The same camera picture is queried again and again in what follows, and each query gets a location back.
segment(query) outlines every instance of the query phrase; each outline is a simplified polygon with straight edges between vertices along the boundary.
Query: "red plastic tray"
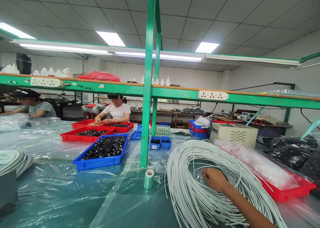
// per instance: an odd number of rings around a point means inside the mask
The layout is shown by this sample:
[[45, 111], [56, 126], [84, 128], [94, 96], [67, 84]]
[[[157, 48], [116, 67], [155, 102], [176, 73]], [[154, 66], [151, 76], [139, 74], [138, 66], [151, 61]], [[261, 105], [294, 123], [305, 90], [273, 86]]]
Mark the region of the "red plastic tray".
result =
[[61, 134], [60, 136], [62, 137], [62, 141], [70, 141], [70, 142], [88, 142], [88, 143], [93, 143], [95, 142], [97, 139], [99, 139], [100, 136], [97, 137], [92, 137], [92, 136], [77, 136], [76, 134], [79, 132], [83, 132], [86, 130], [98, 130], [98, 131], [102, 131], [102, 130], [106, 130], [107, 132], [102, 134], [102, 135], [112, 135], [114, 132], [113, 128], [110, 127], [90, 127], [90, 126], [86, 126], [77, 130], [73, 130], [73, 131], [69, 131], [67, 133]]
[[76, 122], [71, 124], [73, 129], [80, 129], [83, 127], [88, 126], [88, 124], [94, 123], [95, 120], [84, 120], [84, 121], [80, 121], [80, 122]]
[[308, 196], [310, 194], [310, 190], [315, 189], [317, 186], [310, 181], [295, 175], [289, 171], [286, 171], [289, 174], [293, 175], [295, 180], [298, 182], [299, 187], [288, 189], [288, 190], [280, 190], [274, 185], [270, 184], [268, 181], [261, 180], [259, 177], [258, 179], [261, 181], [263, 188], [268, 192], [268, 194], [276, 201], [285, 203], [289, 200], [298, 199], [300, 197]]
[[126, 124], [126, 125], [130, 125], [130, 126], [127, 128], [121, 128], [121, 127], [110, 127], [110, 128], [114, 129], [115, 132], [127, 133], [134, 126], [134, 123], [130, 123], [130, 122], [119, 122], [119, 124]]

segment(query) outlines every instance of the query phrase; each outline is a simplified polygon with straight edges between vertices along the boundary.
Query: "red plastic bag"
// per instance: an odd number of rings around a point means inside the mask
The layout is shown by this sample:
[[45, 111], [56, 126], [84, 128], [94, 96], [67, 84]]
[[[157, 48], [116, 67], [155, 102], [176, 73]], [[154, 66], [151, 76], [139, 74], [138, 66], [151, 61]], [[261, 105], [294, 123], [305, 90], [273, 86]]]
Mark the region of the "red plastic bag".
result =
[[91, 79], [91, 80], [103, 80], [120, 82], [120, 78], [114, 74], [110, 74], [105, 71], [93, 71], [86, 75], [78, 75], [79, 79]]

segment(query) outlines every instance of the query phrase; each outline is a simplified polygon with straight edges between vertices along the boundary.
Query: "person's hand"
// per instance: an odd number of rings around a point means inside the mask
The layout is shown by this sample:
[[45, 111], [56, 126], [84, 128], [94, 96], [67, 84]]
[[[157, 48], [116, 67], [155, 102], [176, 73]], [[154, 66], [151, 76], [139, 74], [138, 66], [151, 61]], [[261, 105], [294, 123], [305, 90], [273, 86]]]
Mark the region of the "person's hand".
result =
[[219, 170], [203, 168], [201, 174], [207, 184], [219, 193], [224, 193], [225, 189], [231, 186]]
[[105, 119], [105, 120], [103, 120], [102, 121], [104, 124], [111, 124], [111, 123], [113, 123], [113, 119]]

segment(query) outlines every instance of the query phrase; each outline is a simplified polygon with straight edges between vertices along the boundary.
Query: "power strip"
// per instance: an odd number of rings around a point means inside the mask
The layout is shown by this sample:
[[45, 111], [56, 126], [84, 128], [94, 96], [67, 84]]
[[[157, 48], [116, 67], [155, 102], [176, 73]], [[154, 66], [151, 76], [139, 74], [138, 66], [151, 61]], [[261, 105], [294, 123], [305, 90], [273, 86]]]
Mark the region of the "power strip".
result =
[[55, 78], [31, 77], [30, 84], [33, 86], [63, 88], [65, 86], [63, 83], [64, 83], [63, 80], [59, 80], [59, 79], [55, 79]]
[[198, 98], [210, 100], [227, 100], [229, 98], [229, 95], [226, 92], [200, 90], [198, 92]]

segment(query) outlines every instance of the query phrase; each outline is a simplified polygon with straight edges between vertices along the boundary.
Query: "white cable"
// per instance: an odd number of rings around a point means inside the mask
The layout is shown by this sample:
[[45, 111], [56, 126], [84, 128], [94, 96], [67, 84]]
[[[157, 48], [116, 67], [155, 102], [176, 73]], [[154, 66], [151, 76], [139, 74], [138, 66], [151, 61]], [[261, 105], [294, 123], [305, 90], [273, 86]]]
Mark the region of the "white cable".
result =
[[24, 152], [15, 150], [0, 151], [0, 175], [16, 170], [18, 178], [33, 164], [33, 162], [33, 156]]
[[[201, 167], [194, 169], [194, 164]], [[228, 182], [268, 220], [278, 228], [287, 227], [273, 199], [249, 167], [216, 145], [197, 140], [181, 144], [172, 151], [168, 160], [168, 187], [180, 227], [184, 224], [185, 227], [209, 228], [209, 222], [218, 224], [219, 221], [231, 227], [249, 227], [229, 198], [196, 179], [195, 171], [203, 167], [219, 169]]]

